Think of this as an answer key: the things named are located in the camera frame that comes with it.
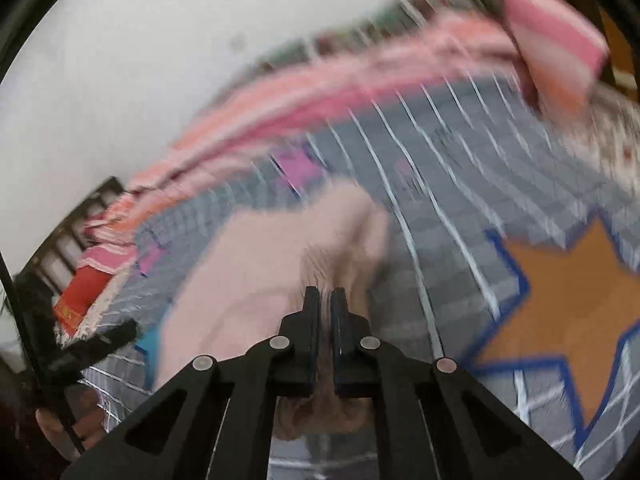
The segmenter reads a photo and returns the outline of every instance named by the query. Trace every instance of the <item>headboard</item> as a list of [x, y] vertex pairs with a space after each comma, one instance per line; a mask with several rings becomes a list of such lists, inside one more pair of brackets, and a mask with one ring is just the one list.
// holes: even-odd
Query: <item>headboard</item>
[[61, 294], [76, 272], [78, 257], [92, 245], [82, 234], [84, 220], [107, 209], [123, 190], [114, 176], [100, 184], [53, 229], [20, 273], [35, 272], [55, 294]]

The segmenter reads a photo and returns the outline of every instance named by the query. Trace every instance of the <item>triangular cutout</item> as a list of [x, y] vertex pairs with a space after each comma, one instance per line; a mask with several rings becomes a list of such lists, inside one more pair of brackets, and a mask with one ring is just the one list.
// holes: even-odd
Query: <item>triangular cutout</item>
[[498, 456], [522, 444], [521, 437], [495, 415], [475, 395], [465, 392], [462, 401], [478, 432], [482, 449], [489, 457]]
[[147, 453], [154, 455], [162, 453], [186, 398], [186, 390], [174, 391], [142, 422], [127, 432], [125, 442]]

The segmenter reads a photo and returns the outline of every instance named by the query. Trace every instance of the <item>gray bedsheet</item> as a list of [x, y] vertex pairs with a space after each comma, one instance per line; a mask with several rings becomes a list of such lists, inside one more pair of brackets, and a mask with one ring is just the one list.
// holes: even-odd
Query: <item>gray bedsheet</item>
[[[638, 266], [638, 205], [550, 138], [509, 82], [466, 80], [402, 97], [309, 134], [306, 149], [326, 171], [299, 193], [275, 185], [280, 175], [266, 158], [149, 220], [138, 244], [148, 244], [152, 231], [170, 242], [168, 252], [147, 278], [132, 274], [101, 326], [129, 316], [143, 326], [157, 322], [237, 206], [295, 206], [336, 174], [357, 180], [392, 218], [388, 255], [370, 290], [370, 322], [376, 335], [413, 358], [461, 356], [518, 293], [517, 276], [497, 256], [487, 229], [565, 247], [572, 229], [598, 207], [618, 235], [622, 258]], [[640, 428], [640, 340], [630, 336], [625, 349], [625, 367], [614, 371], [606, 408], [588, 434], [575, 420], [559, 370], [503, 371], [481, 380], [585, 478], [599, 480]], [[132, 346], [85, 372], [103, 393], [110, 428], [146, 398], [144, 377], [143, 356]], [[274, 441], [270, 475], [376, 478], [372, 430]]]

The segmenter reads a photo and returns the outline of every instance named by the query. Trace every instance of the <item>orange star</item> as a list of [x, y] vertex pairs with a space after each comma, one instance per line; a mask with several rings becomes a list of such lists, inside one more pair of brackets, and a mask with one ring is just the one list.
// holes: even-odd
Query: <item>orange star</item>
[[493, 335], [476, 346], [474, 365], [564, 362], [582, 412], [577, 433], [592, 427], [610, 395], [623, 342], [640, 319], [640, 278], [620, 261], [600, 216], [567, 251], [494, 241], [513, 259], [525, 290], [490, 329]]

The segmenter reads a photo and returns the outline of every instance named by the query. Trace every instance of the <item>silver screw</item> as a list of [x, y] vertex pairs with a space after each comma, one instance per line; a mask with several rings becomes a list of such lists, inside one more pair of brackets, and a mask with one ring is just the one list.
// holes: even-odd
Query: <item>silver screw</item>
[[277, 335], [272, 337], [269, 341], [269, 345], [274, 350], [284, 350], [287, 346], [289, 346], [289, 338], [284, 335]]
[[368, 335], [360, 340], [360, 346], [365, 350], [375, 350], [380, 346], [380, 339], [373, 337], [372, 335]]
[[442, 359], [438, 359], [438, 361], [436, 362], [436, 368], [443, 374], [452, 374], [456, 371], [458, 365], [453, 359], [443, 357]]
[[193, 367], [199, 371], [209, 370], [213, 366], [213, 359], [208, 355], [199, 355], [193, 360]]

